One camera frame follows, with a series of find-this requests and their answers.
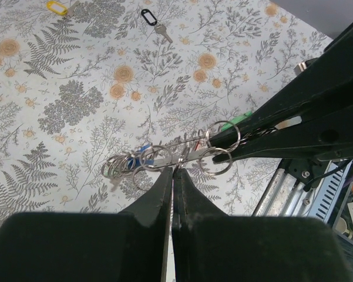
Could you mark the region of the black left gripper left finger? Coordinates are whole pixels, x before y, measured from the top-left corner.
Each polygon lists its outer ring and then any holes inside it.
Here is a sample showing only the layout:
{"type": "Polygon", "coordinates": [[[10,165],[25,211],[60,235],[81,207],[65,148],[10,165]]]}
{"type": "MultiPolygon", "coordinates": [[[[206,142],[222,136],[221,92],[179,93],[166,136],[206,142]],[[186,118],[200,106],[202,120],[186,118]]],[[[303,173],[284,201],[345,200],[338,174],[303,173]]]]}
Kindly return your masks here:
{"type": "Polygon", "coordinates": [[[171,169],[118,213],[16,213],[0,227],[0,281],[165,281],[171,169]]]}

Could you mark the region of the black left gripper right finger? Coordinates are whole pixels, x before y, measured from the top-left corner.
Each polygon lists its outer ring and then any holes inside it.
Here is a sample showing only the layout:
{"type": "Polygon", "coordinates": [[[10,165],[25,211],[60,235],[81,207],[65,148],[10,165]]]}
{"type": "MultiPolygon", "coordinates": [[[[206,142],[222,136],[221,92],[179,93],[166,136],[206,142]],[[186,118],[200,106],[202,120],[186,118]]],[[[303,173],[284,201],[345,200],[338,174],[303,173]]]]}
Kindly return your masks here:
{"type": "Polygon", "coordinates": [[[351,281],[332,230],[310,217],[229,216],[173,175],[177,281],[351,281]]]}

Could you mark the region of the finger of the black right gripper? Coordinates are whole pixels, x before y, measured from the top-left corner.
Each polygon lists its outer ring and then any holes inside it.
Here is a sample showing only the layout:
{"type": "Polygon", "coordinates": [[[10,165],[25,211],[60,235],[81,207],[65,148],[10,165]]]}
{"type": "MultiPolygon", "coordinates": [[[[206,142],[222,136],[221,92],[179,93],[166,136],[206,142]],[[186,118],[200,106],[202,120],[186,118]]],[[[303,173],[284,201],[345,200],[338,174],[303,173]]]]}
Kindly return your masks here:
{"type": "Polygon", "coordinates": [[[213,162],[251,157],[320,161],[353,158],[353,105],[263,136],[253,136],[229,155],[214,157],[213,162]]]}
{"type": "MultiPolygon", "coordinates": [[[[353,23],[306,70],[237,126],[246,135],[285,120],[295,125],[314,120],[350,105],[353,105],[353,23]]],[[[229,129],[213,137],[211,144],[228,147],[235,140],[234,130],[229,129]]]]}

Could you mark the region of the large metal keyring with keys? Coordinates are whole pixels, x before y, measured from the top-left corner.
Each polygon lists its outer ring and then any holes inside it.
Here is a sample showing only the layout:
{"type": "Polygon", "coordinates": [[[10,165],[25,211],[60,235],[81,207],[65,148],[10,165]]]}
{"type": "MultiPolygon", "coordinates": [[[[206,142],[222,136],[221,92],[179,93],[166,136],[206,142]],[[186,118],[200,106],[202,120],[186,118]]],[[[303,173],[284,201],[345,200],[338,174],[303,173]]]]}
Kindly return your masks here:
{"type": "Polygon", "coordinates": [[[141,171],[161,172],[167,167],[174,170],[180,169],[189,162],[197,162],[197,167],[202,174],[207,176],[218,176],[225,174],[233,165],[233,151],[244,145],[250,137],[264,136],[276,130],[295,125],[293,121],[283,121],[269,129],[261,129],[256,133],[242,134],[237,126],[238,123],[248,119],[253,113],[248,111],[232,120],[219,120],[211,124],[207,129],[194,130],[179,136],[169,144],[149,143],[136,150],[123,152],[109,157],[103,164],[100,173],[103,177],[120,181],[124,177],[131,177],[135,182],[135,175],[141,171]],[[236,140],[228,148],[213,146],[210,139],[215,135],[233,129],[236,140]],[[227,166],[219,171],[209,171],[202,166],[202,160],[207,157],[225,155],[228,157],[227,166]]]}

